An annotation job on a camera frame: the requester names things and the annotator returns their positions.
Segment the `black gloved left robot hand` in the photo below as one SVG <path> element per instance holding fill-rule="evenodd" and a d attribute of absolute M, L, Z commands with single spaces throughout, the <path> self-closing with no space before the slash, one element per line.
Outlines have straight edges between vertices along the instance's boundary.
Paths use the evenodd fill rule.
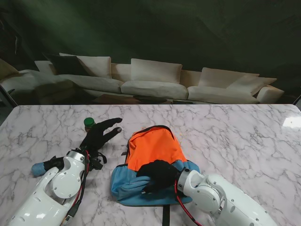
<path fill-rule="evenodd" d="M 84 140 L 81 142 L 79 146 L 80 149 L 85 149 L 90 154 L 92 154 L 92 152 L 97 152 L 105 143 L 122 131 L 121 127 L 116 127 L 112 131 L 104 134 L 106 129 L 120 122 L 122 122 L 122 118 L 113 118 L 93 125 Z"/>

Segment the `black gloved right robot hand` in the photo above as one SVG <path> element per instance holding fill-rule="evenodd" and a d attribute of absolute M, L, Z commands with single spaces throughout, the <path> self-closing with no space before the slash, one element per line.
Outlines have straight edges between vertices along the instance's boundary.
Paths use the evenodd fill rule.
<path fill-rule="evenodd" d="M 137 172 L 137 177 L 150 177 L 150 182 L 142 190 L 142 194 L 152 194 L 164 190 L 174 185 L 178 180 L 181 170 L 178 170 L 172 164 L 155 160 L 143 165 Z"/>

